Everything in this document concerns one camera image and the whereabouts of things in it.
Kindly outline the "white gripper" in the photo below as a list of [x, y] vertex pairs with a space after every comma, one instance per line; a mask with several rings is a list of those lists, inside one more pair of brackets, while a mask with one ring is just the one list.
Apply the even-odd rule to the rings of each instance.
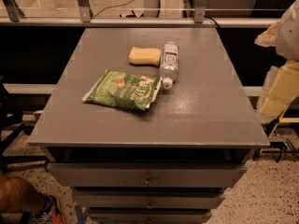
[[[274, 47], [279, 21], [271, 24], [259, 34], [254, 44], [261, 47]], [[262, 95], [257, 104], [258, 119], [276, 119], [299, 96], [299, 62], [287, 61], [283, 66], [272, 66], [268, 71]]]

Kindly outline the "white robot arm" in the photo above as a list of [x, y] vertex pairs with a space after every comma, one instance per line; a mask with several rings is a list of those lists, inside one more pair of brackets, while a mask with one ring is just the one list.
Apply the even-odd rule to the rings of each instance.
[[274, 47], [277, 55], [286, 59], [280, 68], [270, 68], [257, 104], [260, 119], [276, 119], [299, 96], [299, 0], [258, 35], [254, 44]]

